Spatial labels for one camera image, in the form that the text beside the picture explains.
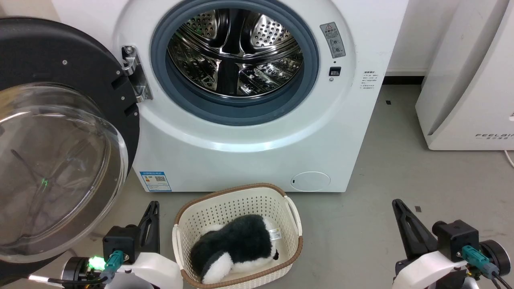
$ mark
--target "white plastic basket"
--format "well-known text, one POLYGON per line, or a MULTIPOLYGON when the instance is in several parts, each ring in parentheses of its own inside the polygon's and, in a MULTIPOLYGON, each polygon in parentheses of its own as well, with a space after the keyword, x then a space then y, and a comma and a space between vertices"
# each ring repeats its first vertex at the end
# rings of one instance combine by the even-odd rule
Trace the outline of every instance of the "white plastic basket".
POLYGON ((188 283, 201 289, 250 289, 269 283, 291 269, 302 246, 302 223, 298 210, 283 190, 271 184, 231 188, 191 201, 180 209, 173 227, 173 250, 181 274, 188 283), (212 224, 225 225, 247 214, 259 214, 280 228, 282 238, 276 244, 279 259, 258 272, 230 273, 220 283, 200 283, 191 267, 189 253, 202 228, 212 224))

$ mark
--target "black and white plush toy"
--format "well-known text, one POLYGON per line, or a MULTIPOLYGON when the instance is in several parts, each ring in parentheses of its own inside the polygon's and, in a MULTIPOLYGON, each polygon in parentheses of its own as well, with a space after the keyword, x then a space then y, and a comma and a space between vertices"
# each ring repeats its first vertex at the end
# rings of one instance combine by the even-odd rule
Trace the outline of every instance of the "black and white plush toy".
POLYGON ((225 226, 209 226, 191 249, 191 265, 203 284, 220 282, 232 270, 247 272, 271 260, 279 252, 269 230, 272 224, 260 215, 245 215, 225 226))

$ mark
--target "power cord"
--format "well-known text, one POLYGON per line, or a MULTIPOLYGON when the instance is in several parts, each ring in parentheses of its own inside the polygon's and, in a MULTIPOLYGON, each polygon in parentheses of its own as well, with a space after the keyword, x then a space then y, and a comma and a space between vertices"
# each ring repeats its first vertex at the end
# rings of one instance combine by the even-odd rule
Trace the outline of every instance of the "power cord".
POLYGON ((496 287, 496 289, 502 289, 500 287, 500 285, 498 284, 498 282, 496 282, 496 280, 494 278, 491 279, 492 283, 494 284, 494 287, 496 287))
POLYGON ((507 156, 507 160, 509 161, 510 165, 514 168, 514 162, 512 162, 512 159, 510 159, 509 153, 507 151, 503 151, 503 152, 507 156))
POLYGON ((492 273, 492 275, 493 275, 496 279, 498 279, 498 281, 499 281, 500 283, 502 283, 502 284, 505 286, 505 288, 507 288, 507 289, 512 289, 512 287, 509 285, 509 283, 507 283, 507 281, 503 280, 503 278, 502 278, 502 277, 500 277, 500 275, 498 275, 498 273, 493 272, 493 273, 492 273))
POLYGON ((101 284, 104 281, 107 281, 108 277, 98 278, 94 280, 63 280, 63 279, 55 279, 55 278, 48 278, 38 275, 29 275, 26 277, 27 279, 39 283, 54 283, 54 284, 67 284, 67 285, 96 285, 101 284))

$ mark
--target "door hinge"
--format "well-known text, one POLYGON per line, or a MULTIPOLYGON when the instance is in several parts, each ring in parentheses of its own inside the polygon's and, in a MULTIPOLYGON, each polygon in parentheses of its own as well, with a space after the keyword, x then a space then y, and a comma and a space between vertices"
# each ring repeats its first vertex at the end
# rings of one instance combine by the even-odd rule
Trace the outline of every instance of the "door hinge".
POLYGON ((142 102, 146 99, 154 99, 143 67, 139 61, 136 47, 134 45, 124 45, 121 49, 121 56, 123 59, 123 71, 132 84, 136 94, 136 101, 142 102))

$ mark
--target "brown basket rim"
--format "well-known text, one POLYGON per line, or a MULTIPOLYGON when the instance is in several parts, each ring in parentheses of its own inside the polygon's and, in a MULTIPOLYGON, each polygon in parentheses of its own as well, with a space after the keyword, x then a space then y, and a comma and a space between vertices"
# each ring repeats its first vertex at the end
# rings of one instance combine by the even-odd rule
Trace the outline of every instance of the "brown basket rim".
MULTIPOLYGON (((186 209, 191 207, 194 204, 197 204, 199 202, 208 200, 208 199, 216 197, 216 196, 220 196, 220 195, 224 195, 224 194, 228 194, 228 193, 232 193, 232 192, 236 192, 236 191, 241 191, 241 190, 246 190, 246 189, 253 189, 253 188, 263 188, 263 187, 264 188, 273 189, 276 192, 278 192, 280 195, 282 195, 283 197, 286 196, 286 193, 281 188, 279 188, 279 187, 277 187, 275 185, 272 185, 272 184, 268 184, 268 183, 258 183, 258 184, 244 185, 244 186, 239 186, 239 187, 234 187, 234 188, 230 188, 230 189, 225 189, 225 190, 217 191, 217 192, 205 195, 205 196, 203 196, 201 198, 197 198, 195 200, 192 200, 192 201, 188 202, 187 204, 183 205, 182 208, 178 211, 177 217, 175 217, 175 225, 178 225, 178 222, 180 221, 180 217, 182 217, 182 214, 186 211, 186 209)), ((273 268, 270 268, 268 270, 265 270, 265 271, 262 271, 262 272, 259 272, 259 273, 255 273, 255 274, 250 275, 250 276, 246 276, 246 277, 242 277, 242 278, 226 281, 226 282, 220 282, 220 283, 215 283, 215 284, 202 284, 202 283, 196 282, 193 278, 191 278, 187 274, 186 270, 182 269, 180 271, 180 273, 182 274, 182 277, 189 284, 191 284, 192 286, 194 286, 196 288, 200 288, 200 289, 214 289, 214 288, 219 288, 219 287, 232 286, 232 285, 235 285, 235 284, 240 284, 240 283, 243 283, 243 282, 247 282, 247 281, 250 281, 250 280, 254 280, 254 279, 266 276, 268 274, 271 274, 273 272, 276 272, 278 270, 286 268, 287 266, 290 266, 291 264, 293 264, 296 261, 296 259, 298 259, 298 257, 300 256, 300 253, 302 252, 302 248, 303 248, 303 237, 299 236, 298 237, 298 247, 296 249, 296 252, 286 262, 284 262, 284 263, 282 263, 280 265, 277 265, 277 266, 275 266, 273 268)))

